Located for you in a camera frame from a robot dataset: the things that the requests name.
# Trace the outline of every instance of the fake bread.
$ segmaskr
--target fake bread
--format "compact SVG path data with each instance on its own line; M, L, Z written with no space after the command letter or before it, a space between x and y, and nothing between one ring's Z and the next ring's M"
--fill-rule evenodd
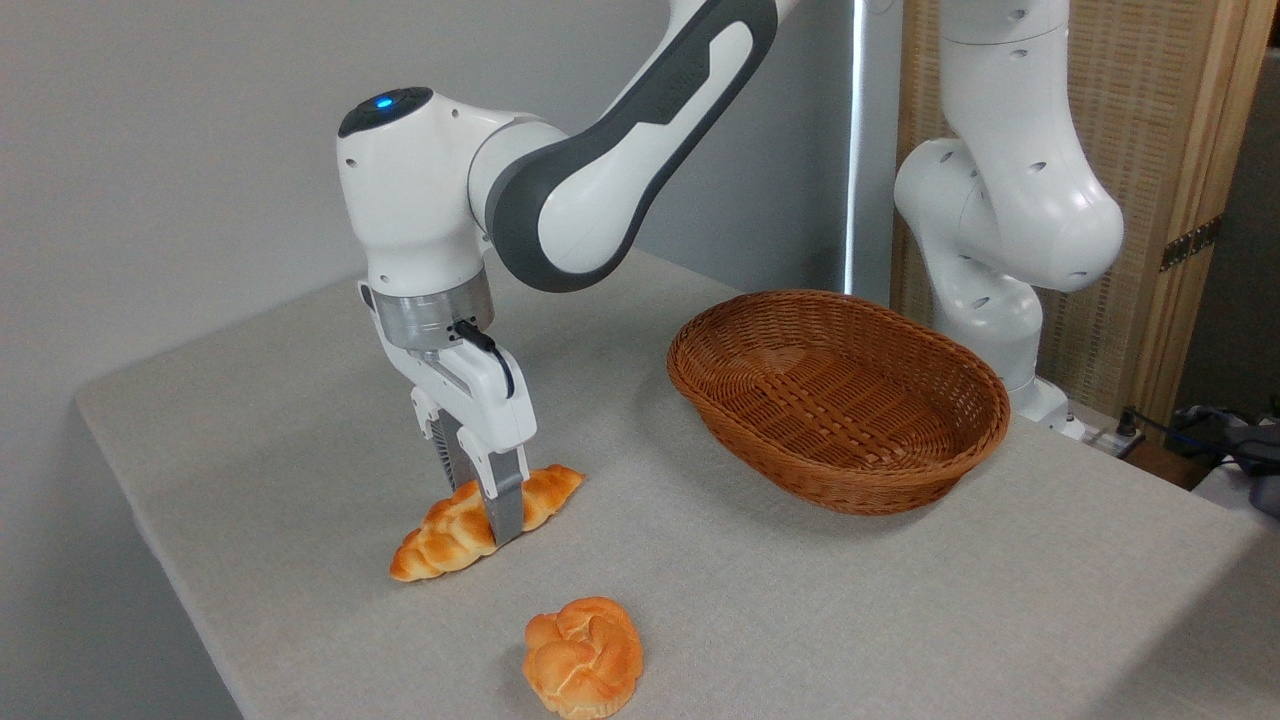
M563 465L534 470L524 484L527 533L564 506L568 496L582 484L582 474ZM460 487L452 497L426 511L422 524L404 536L392 559L392 578L402 582L436 578L461 570L498 550L484 512L484 498L476 480Z
M525 679L566 720L608 717L631 700L644 673L640 634L621 605L584 597L525 626Z

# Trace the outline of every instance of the brown woven basket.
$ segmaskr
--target brown woven basket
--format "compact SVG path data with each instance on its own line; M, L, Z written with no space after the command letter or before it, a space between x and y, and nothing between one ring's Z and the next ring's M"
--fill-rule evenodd
M977 355L835 292L717 305L676 336L667 373L724 447L840 512L933 502L1009 429L1009 395Z

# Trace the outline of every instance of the power strip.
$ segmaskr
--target power strip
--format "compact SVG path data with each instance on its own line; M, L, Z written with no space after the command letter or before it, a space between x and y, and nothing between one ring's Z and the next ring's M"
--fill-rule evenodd
M1125 455L1129 455L1129 452L1147 437L1137 428L1133 428L1130 434L1119 434L1115 427L1094 428L1075 416L1068 418L1068 427L1064 428L1062 432L1064 434L1074 437L1084 445L1101 452L1106 452L1112 457L1124 457Z

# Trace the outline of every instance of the silver flange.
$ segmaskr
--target silver flange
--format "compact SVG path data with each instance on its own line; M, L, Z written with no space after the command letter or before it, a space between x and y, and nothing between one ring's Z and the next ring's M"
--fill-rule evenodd
M404 350L426 352L458 345L462 338L452 332L458 320L467 320L481 331L493 323L493 296L484 269L467 282L435 295L394 297L370 291L387 341Z

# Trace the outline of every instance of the table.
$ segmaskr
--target table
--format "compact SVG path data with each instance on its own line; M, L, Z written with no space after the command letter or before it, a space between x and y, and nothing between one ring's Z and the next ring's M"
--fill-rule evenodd
M1280 597L1270 533L1225 510L1015 419L942 501L835 514L723 450L667 380L676 331L731 288L643 252L573 295L489 273L489 332L539 413L530 464L589 479L454 575L387 575L448 488L353 282L77 395L247 719L550 717L524 625L590 594L645 642L627 720L1124 717L1188 707L1171 673L1202 666L1162 660L1170 633L1167 652L1190 634L1203 661L1240 642L1275 660L1274 619L1184 628L1206 602ZM1204 716L1280 707L1270 667L1215 667ZM1222 701L1219 670L1253 673L1253 705Z

